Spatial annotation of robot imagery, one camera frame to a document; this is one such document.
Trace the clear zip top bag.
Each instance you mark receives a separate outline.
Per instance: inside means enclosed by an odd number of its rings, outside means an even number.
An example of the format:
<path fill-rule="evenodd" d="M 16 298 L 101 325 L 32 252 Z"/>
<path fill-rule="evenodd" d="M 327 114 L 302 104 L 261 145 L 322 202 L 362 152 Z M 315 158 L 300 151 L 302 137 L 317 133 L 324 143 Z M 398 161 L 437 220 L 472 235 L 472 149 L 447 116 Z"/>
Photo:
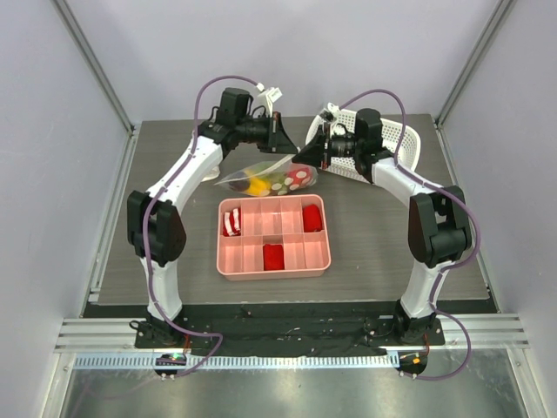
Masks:
<path fill-rule="evenodd" d="M 317 169 L 292 161 L 287 155 L 277 161 L 263 161 L 227 175 L 216 185 L 250 197 L 283 196 L 314 185 Z"/>

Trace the green toy grapes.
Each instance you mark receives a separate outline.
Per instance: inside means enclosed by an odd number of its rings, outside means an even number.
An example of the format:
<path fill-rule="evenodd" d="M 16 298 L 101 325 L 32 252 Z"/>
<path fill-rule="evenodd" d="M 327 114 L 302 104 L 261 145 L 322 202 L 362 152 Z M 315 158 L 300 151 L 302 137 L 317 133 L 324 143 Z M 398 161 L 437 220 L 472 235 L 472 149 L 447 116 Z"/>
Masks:
<path fill-rule="evenodd" d="M 282 185 L 285 181 L 285 177 L 286 175 L 283 172 L 271 172 L 267 175 L 267 180 L 271 183 L 271 185 Z"/>

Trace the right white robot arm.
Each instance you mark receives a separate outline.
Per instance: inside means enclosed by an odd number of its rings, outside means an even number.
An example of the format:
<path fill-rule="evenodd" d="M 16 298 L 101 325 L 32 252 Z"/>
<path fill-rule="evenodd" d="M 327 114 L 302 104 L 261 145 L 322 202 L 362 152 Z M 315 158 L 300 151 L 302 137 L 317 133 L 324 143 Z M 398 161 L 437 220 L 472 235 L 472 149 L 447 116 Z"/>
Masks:
<path fill-rule="evenodd" d="M 293 160 L 326 169 L 333 158 L 351 158 L 361 177 L 390 192 L 408 210 L 407 242 L 414 262 L 395 307 L 393 334 L 405 344 L 419 341 L 433 328 L 449 270 L 472 244 L 463 192 L 457 186 L 431 184 L 401 165 L 383 144 L 382 119 L 374 109 L 357 111 L 352 129 L 339 123 L 337 114 L 322 111 Z"/>

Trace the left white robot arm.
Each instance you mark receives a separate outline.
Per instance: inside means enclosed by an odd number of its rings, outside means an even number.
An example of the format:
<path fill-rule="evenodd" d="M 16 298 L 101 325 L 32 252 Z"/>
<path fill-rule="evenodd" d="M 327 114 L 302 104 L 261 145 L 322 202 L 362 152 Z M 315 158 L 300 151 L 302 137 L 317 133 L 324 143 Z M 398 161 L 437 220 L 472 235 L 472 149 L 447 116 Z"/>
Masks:
<path fill-rule="evenodd" d="M 210 118 L 195 124 L 190 144 L 171 169 L 127 199 L 127 239 L 144 268 L 149 295 L 146 319 L 130 323 L 137 347 L 177 347 L 185 339 L 178 294 L 178 258 L 186 244 L 181 213 L 204 178 L 240 144 L 254 144 L 264 153 L 298 150 L 273 108 L 281 90 L 259 86 L 258 91 L 254 97 L 226 88 Z"/>

